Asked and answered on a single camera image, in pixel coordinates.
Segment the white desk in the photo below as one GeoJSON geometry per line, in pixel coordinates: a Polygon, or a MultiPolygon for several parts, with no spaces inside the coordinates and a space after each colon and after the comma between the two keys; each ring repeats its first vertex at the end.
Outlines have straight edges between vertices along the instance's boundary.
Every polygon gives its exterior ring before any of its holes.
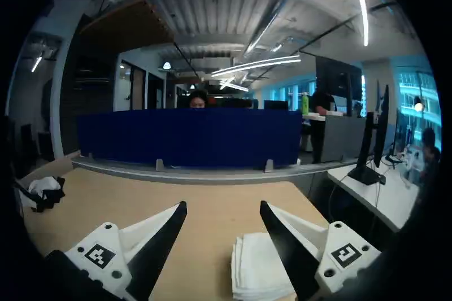
{"type": "Polygon", "coordinates": [[[325,122],[326,117],[322,115],[303,115],[303,119],[325,122]]]}
{"type": "Polygon", "coordinates": [[[366,186],[355,179],[346,176],[355,165],[348,165],[330,169],[328,177],[355,199],[363,203],[370,211],[378,216],[393,231],[403,227],[411,214],[411,210],[418,196],[419,187],[402,178],[398,167],[395,170],[384,163],[379,168],[372,167],[379,174],[385,174],[386,184],[379,183],[366,186]]]}

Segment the white cloth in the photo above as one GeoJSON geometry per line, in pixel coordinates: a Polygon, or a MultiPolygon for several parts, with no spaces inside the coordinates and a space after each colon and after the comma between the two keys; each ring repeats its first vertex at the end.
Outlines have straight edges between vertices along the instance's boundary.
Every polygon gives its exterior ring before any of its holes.
{"type": "Polygon", "coordinates": [[[53,177],[51,176],[47,176],[45,178],[42,178],[40,180],[34,180],[30,183],[30,185],[28,186],[28,191],[31,194],[36,194],[38,195],[40,198],[42,198],[43,194],[42,192],[44,190],[56,190],[56,189],[60,189],[61,186],[58,183],[57,180],[55,180],[53,177]]]}
{"type": "Polygon", "coordinates": [[[276,300],[294,293],[267,233],[245,234],[233,245],[232,292],[238,300],[276,300]]]}

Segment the towel stack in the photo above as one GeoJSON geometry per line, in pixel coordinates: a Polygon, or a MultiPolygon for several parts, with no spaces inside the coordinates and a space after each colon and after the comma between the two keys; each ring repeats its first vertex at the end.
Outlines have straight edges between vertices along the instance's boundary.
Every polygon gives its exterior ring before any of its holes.
{"type": "Polygon", "coordinates": [[[267,233],[238,237],[232,250],[232,293],[237,300],[276,300],[294,293],[267,233]]]}

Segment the wooden ceiling panel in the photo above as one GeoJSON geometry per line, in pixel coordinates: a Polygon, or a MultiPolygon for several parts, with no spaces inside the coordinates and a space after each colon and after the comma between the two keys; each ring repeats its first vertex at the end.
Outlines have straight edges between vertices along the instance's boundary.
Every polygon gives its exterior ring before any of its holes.
{"type": "Polygon", "coordinates": [[[83,39],[112,53],[173,42],[173,34],[147,0],[134,0],[95,19],[80,31],[83,39]]]}

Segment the green bottle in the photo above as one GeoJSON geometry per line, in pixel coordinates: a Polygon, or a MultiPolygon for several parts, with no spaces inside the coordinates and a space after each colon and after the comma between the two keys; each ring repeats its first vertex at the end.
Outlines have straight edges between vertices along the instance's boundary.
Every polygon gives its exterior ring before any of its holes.
{"type": "Polygon", "coordinates": [[[307,92],[301,95],[301,114],[307,115],[309,113],[309,98],[307,97],[307,92]]]}

